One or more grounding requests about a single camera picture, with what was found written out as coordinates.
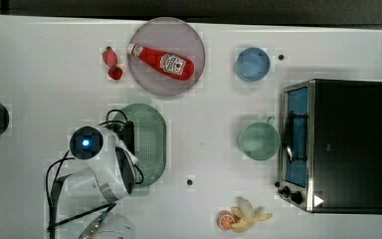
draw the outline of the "black toaster oven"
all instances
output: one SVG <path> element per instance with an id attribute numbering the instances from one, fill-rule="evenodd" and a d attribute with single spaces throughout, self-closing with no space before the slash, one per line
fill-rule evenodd
<path id="1" fill-rule="evenodd" d="M 382 82 L 283 90 L 281 198 L 313 213 L 382 214 Z"/>

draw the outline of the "red ketchup bottle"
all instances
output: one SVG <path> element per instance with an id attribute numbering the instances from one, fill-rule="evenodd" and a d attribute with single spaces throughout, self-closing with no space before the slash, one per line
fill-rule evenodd
<path id="1" fill-rule="evenodd" d="M 157 72 L 170 78 L 187 81 L 194 74 L 194 63 L 189 59 L 163 51 L 130 43 L 127 52 L 138 57 Z"/>

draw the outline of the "banana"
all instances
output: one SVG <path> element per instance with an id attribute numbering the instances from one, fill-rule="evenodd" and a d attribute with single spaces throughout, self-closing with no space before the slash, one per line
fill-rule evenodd
<path id="1" fill-rule="evenodd" d="M 245 232 L 250 229 L 257 221 L 266 221 L 273 217 L 272 213 L 262 213 L 255 215 L 253 205 L 246 200 L 240 208 L 231 207 L 232 212 L 240 218 L 237 223 L 232 224 L 232 231 Z"/>

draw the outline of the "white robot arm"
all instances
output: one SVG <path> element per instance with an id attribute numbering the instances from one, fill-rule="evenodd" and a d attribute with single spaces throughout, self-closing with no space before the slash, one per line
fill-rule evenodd
<path id="1" fill-rule="evenodd" d="M 129 134 L 133 134 L 133 124 L 129 130 Z M 137 162 L 131 150 L 117 133 L 106 127 L 84 126 L 76 130 L 70 140 L 70 151 L 76 160 L 84 162 L 88 168 L 60 177 L 53 185 L 50 225 L 78 216 L 85 209 L 100 208 L 130 195 L 135 185 L 134 166 Z M 122 231 L 117 233 L 131 234 L 131 226 L 120 228 L 123 228 Z M 85 233 L 84 230 L 84 225 L 70 222 L 61 225 L 59 233 L 52 231 L 51 238 L 78 237 L 80 233 Z"/>
<path id="2" fill-rule="evenodd" d="M 98 187 L 108 202 L 131 194 L 137 158 L 112 130 L 84 126 L 72 136 L 70 150 L 95 174 Z"/>

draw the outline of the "red strawberry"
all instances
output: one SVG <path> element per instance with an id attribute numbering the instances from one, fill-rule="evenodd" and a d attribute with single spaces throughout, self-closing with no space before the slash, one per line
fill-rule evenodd
<path id="1" fill-rule="evenodd" d="M 122 69 L 119 67 L 110 68 L 108 74 L 112 79 L 119 80 L 122 77 Z"/>
<path id="2" fill-rule="evenodd" d="M 117 56 L 111 47 L 106 47 L 106 51 L 102 54 L 104 62 L 110 67 L 117 65 Z"/>

